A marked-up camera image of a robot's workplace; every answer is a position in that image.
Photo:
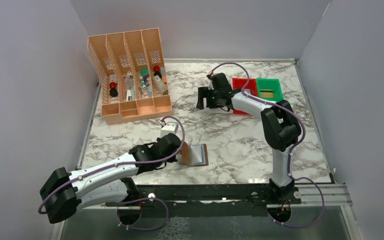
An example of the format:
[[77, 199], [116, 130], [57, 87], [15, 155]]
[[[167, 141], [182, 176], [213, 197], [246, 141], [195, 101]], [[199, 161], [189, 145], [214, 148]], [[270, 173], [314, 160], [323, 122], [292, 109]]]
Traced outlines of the brown leather card holder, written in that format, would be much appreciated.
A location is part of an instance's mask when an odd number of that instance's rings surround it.
[[209, 165], [207, 145], [205, 143], [189, 145], [183, 144], [181, 151], [181, 163], [188, 167], [202, 167]]

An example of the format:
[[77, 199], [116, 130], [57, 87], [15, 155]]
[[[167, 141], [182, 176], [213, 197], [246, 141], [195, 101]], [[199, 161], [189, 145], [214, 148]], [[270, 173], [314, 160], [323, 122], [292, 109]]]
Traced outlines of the red plastic bin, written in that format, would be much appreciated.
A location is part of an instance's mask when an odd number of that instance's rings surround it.
[[[247, 79], [246, 78], [238, 78], [234, 77], [232, 78], [232, 88], [233, 89], [242, 89], [244, 85], [246, 84]], [[245, 86], [244, 91], [248, 94], [258, 97], [258, 88], [255, 78], [250, 78], [249, 83]], [[235, 115], [247, 115], [245, 112], [240, 110], [233, 110], [233, 114]]]

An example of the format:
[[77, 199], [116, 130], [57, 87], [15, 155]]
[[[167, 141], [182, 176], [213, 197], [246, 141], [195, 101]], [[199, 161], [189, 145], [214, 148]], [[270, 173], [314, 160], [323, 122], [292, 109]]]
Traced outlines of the green plastic bin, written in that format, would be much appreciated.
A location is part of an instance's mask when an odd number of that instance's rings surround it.
[[256, 79], [258, 97], [279, 102], [284, 99], [280, 80], [277, 78], [257, 78]]

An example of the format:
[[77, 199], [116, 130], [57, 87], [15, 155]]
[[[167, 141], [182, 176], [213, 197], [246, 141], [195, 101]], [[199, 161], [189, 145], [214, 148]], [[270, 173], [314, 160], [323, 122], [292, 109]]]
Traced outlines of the orange desk organizer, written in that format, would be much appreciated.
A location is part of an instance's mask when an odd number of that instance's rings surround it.
[[[87, 50], [100, 81], [101, 116], [108, 125], [173, 113], [159, 28], [92, 35]], [[167, 95], [156, 88], [155, 75], [167, 85]], [[117, 83], [117, 97], [109, 95], [110, 82]]]

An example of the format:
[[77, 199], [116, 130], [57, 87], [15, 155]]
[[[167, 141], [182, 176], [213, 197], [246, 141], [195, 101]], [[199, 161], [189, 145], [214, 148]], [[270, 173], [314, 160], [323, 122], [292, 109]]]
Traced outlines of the white plastic bin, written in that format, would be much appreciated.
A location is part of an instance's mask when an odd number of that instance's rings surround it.
[[211, 114], [225, 114], [225, 115], [231, 115], [233, 114], [233, 110], [230, 108], [224, 106], [224, 107], [218, 107], [218, 108], [208, 108], [207, 109]]

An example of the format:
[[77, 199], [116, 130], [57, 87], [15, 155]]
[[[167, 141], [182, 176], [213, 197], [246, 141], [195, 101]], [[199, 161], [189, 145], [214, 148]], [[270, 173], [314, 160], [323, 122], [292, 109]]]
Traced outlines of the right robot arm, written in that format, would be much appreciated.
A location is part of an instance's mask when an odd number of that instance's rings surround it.
[[286, 100], [267, 101], [239, 88], [233, 89], [224, 73], [209, 74], [207, 78], [209, 86], [198, 88], [197, 109], [226, 107], [261, 120], [264, 138], [272, 149], [273, 157], [268, 196], [272, 202], [282, 203], [294, 191], [290, 153], [302, 133], [290, 103]]

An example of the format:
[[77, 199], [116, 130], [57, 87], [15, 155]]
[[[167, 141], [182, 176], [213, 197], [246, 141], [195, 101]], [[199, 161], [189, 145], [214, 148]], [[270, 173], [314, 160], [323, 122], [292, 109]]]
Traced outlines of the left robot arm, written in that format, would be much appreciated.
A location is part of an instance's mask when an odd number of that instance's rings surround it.
[[103, 203], [132, 205], [140, 193], [133, 177], [160, 170], [173, 162], [184, 141], [168, 133], [155, 142], [136, 145], [109, 162], [68, 172], [60, 167], [52, 172], [39, 191], [42, 203], [38, 213], [51, 224], [67, 220], [78, 210]]

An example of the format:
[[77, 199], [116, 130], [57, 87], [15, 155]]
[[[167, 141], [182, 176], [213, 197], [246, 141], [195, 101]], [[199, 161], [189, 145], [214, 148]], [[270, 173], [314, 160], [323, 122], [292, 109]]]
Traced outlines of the gold card in green bin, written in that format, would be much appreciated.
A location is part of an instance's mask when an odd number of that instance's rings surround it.
[[275, 94], [271, 89], [262, 89], [260, 91], [260, 97], [263, 99], [274, 99]]

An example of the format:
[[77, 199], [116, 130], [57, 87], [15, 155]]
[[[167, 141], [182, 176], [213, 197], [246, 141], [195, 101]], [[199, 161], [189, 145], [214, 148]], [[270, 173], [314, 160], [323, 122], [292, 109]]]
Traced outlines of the red black stamp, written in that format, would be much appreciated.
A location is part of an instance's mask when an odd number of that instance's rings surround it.
[[115, 98], [118, 96], [118, 84], [114, 81], [110, 82], [109, 83], [109, 95], [112, 97], [112, 98]]

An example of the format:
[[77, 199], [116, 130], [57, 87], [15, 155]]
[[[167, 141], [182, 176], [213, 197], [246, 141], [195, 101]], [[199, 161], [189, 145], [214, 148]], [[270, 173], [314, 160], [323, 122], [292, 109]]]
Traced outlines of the black mounting rail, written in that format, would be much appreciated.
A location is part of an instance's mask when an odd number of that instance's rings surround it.
[[275, 196], [267, 183], [138, 185], [130, 200], [136, 203], [107, 202], [125, 220], [169, 217], [273, 217], [286, 222], [293, 208], [351, 206], [344, 184], [299, 183], [285, 196]]

